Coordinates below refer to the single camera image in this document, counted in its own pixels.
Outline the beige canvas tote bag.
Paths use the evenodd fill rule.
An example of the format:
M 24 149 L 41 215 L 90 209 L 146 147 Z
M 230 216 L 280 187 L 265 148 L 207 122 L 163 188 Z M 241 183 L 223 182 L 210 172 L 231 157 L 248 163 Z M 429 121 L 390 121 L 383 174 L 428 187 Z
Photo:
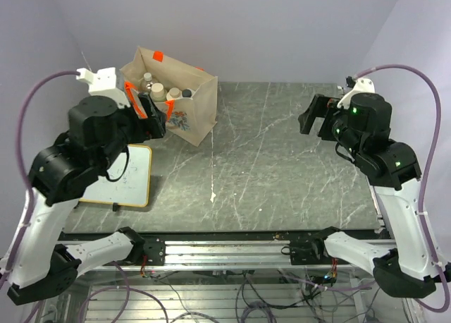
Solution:
M 141 87 L 145 73 L 164 86 L 165 91 L 177 88 L 181 93 L 170 96 L 156 106 L 167 116 L 166 128 L 195 147 L 216 125 L 218 78 L 201 68 L 165 55 L 138 47 L 134 59 L 121 68 L 125 79 Z M 188 97 L 183 91 L 189 90 Z

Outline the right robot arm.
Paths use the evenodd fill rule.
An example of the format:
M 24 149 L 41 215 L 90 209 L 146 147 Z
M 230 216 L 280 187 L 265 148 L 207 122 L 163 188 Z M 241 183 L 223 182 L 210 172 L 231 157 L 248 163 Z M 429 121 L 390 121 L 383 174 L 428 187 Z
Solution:
M 315 236 L 311 257 L 327 263 L 333 257 L 370 273 L 380 288 L 394 298 L 422 299 L 436 290 L 440 272 L 450 280 L 450 263 L 433 259 L 437 245 L 429 245 L 421 225 L 426 215 L 419 210 L 421 169 L 414 150 L 390 139 L 392 106 L 376 93 L 358 93 L 348 108 L 338 99 L 315 95 L 298 118 L 300 132 L 310 132 L 323 119 L 318 136 L 334 141 L 348 152 L 381 201 L 396 242 L 393 249 L 380 248 L 329 227 Z

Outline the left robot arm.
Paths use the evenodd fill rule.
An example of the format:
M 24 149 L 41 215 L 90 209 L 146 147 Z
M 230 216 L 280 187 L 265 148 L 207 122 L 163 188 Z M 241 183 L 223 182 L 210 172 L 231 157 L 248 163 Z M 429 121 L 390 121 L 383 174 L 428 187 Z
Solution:
M 86 272 L 115 261 L 137 264 L 144 239 L 126 226 L 111 235 L 68 247 L 58 238 L 68 215 L 130 144 L 160 139 L 166 114 L 140 93 L 146 118 L 132 107 L 120 108 L 109 97 L 89 96 L 68 112 L 69 129 L 35 157 L 27 179 L 35 198 L 30 225 L 18 248 L 7 295 L 24 305 L 62 294 Z

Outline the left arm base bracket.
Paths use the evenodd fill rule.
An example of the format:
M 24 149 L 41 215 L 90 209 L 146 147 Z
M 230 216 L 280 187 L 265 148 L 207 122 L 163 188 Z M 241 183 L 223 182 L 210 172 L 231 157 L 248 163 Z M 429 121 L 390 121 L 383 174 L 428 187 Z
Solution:
M 163 266 L 166 258 L 166 244 L 160 238 L 150 238 L 143 245 L 144 266 Z

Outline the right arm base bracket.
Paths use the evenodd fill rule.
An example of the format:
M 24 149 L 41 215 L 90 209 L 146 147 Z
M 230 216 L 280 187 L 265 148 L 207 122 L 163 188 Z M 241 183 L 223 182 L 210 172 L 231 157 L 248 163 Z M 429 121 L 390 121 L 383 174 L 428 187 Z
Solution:
M 290 241 L 281 248 L 280 253 L 290 258 L 291 265 L 317 264 L 326 259 L 326 251 L 321 239 Z

